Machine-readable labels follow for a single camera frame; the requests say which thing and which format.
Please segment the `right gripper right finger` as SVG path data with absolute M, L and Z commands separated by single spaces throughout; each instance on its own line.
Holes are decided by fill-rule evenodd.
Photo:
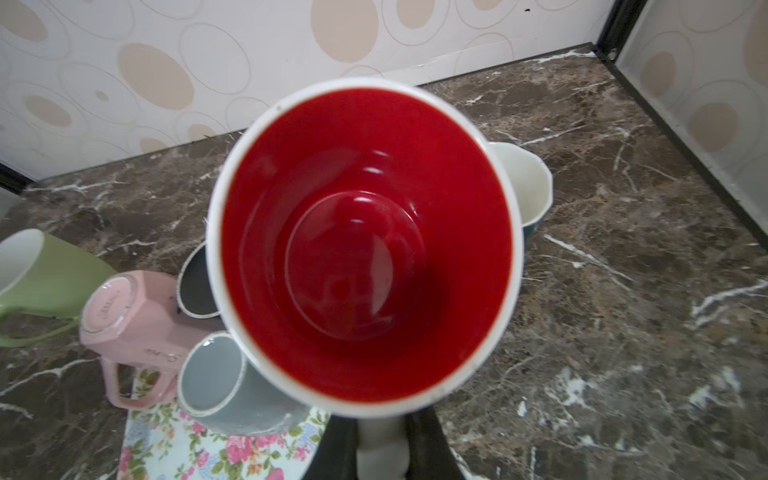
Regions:
M 433 407 L 405 416 L 409 444 L 408 480 L 464 480 Z

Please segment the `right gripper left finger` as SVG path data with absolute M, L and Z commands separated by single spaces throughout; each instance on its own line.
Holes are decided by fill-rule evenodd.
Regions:
M 303 480 L 357 479 L 358 422 L 332 415 Z

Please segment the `grey mug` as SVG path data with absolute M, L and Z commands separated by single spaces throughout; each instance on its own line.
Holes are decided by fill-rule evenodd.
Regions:
M 191 350 L 177 397 L 193 420 L 227 436 L 281 434 L 311 410 L 264 378 L 227 331 L 206 336 Z

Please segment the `white mug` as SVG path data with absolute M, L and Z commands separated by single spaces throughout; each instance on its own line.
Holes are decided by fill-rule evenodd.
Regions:
M 206 240 L 228 331 L 283 393 L 358 422 L 359 479 L 406 479 L 405 416 L 482 366 L 521 288 L 520 208 L 489 142 L 371 77 L 262 114 L 222 166 Z

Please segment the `pink mug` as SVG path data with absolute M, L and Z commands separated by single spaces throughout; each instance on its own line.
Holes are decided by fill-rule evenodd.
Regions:
M 79 327 L 81 343 L 100 356 L 106 396 L 116 407 L 144 410 L 169 401 L 193 347 L 223 328 L 218 320 L 186 315 L 177 302 L 177 280 L 136 270 L 110 277 L 88 299 Z M 159 373 L 141 398 L 121 394 L 119 367 Z

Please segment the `dark green mug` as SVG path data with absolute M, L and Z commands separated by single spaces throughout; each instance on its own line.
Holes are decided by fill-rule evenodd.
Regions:
M 544 161 L 534 153 L 506 142 L 491 142 L 517 196 L 528 242 L 553 205 L 553 176 Z

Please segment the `light green mug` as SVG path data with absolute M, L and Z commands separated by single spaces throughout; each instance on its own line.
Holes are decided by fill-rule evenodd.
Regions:
M 1 319 L 21 313 L 65 324 L 33 337 L 3 335 L 1 346 L 27 347 L 77 328 L 90 296 L 116 274 L 97 256 L 39 229 L 2 240 Z

